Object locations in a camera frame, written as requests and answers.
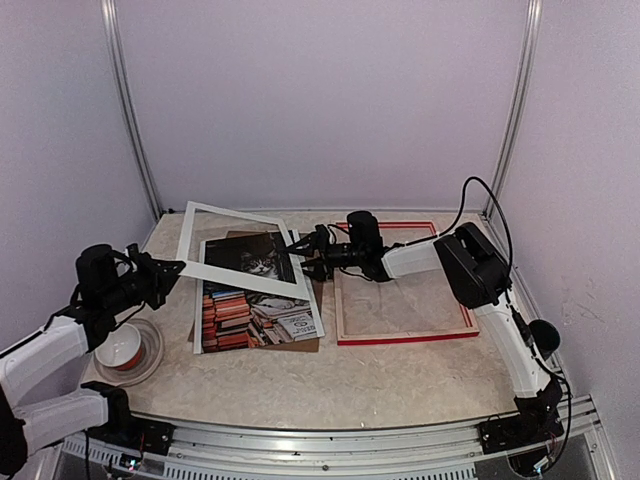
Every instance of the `metal pole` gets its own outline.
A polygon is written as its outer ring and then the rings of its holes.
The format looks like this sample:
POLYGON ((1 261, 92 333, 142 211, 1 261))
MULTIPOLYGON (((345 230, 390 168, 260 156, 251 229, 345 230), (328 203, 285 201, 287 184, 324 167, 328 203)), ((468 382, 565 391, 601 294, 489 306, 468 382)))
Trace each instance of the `metal pole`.
MULTIPOLYGON (((511 109, 509 111, 509 120, 507 121, 507 130, 502 140, 502 146, 500 147, 498 166, 493 176, 493 180, 491 181, 491 190, 493 190, 493 193, 498 199, 500 199, 500 194, 504 188, 507 171, 511 163, 513 149, 518 136, 522 113, 524 112, 527 88, 529 86, 529 79, 531 78, 536 43, 538 41, 541 16, 542 0, 529 0, 527 21, 525 24, 525 33, 522 42, 522 52, 520 55, 520 63, 518 65, 515 91, 513 94, 513 100, 511 101, 511 109)), ((491 217, 495 213, 495 207, 490 198, 487 199, 483 213, 488 220, 491 220, 491 217)))
POLYGON ((102 19, 107 33, 107 45, 109 47, 109 56, 113 65, 113 72, 118 88, 118 96, 122 107, 122 114, 129 134, 129 140, 133 148, 136 165, 140 173, 140 179, 145 190, 149 207, 153 213, 156 222, 162 216, 162 203, 158 195, 153 175, 147 157, 142 147, 142 139, 140 138, 140 130, 136 120, 133 102, 131 100, 131 92, 129 90, 129 82, 127 80, 127 69, 122 52, 122 42, 120 40, 120 31, 118 29, 118 16, 116 11, 115 0, 101 0, 102 19))

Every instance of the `beige table surface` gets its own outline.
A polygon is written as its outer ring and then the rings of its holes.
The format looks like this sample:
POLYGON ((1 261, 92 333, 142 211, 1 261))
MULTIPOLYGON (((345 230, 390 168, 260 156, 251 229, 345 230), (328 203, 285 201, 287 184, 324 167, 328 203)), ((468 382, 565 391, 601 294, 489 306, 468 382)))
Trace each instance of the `beige table surface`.
MULTIPOLYGON (((347 212, 268 212, 289 228, 344 221, 347 212)), ((454 215, 374 212, 380 221, 433 221, 454 215)), ((182 214, 162 217, 146 246, 173 259, 182 214)), ((479 223, 476 215, 463 220, 479 223)), ((187 342, 195 284, 181 278, 160 310, 136 315, 161 330, 164 358, 151 378, 127 388, 134 411, 184 420, 287 429, 425 425, 514 409, 506 367, 489 336, 428 343, 338 347, 333 286, 323 290, 326 336, 318 353, 260 349, 194 355, 187 342)), ((90 363, 84 381, 98 379, 90 363)))

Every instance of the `picture of books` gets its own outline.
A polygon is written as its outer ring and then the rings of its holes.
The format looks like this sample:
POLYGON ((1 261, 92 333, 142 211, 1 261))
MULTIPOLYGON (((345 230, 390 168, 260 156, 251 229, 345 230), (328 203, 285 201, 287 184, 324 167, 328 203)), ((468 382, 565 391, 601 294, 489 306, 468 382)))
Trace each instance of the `picture of books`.
MULTIPOLYGON (((284 261, 278 253, 280 233, 241 238, 202 242, 200 257, 207 264, 236 265, 254 275, 293 278, 288 258, 284 261)), ((199 295, 195 328, 200 330, 200 345, 196 336, 194 353, 280 345, 324 335, 315 299, 312 303, 208 281, 201 282, 199 295)))

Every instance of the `black cylinder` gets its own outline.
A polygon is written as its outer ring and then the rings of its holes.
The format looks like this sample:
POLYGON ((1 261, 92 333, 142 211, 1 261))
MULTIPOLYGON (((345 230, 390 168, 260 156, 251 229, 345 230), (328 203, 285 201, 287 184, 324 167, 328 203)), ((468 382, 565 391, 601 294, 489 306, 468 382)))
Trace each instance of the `black cylinder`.
POLYGON ((529 328, 540 355, 547 360, 560 346, 558 330, 545 320, 534 320, 529 324, 529 328))

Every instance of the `cup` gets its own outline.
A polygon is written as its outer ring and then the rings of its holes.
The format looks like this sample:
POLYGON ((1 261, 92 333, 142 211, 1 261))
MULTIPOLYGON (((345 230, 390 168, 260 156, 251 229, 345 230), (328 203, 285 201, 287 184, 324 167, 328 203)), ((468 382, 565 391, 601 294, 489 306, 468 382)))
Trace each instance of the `cup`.
POLYGON ((118 371, 130 370, 142 358, 142 337, 133 325, 125 323, 111 332, 105 342, 96 348, 96 359, 105 367, 118 371))

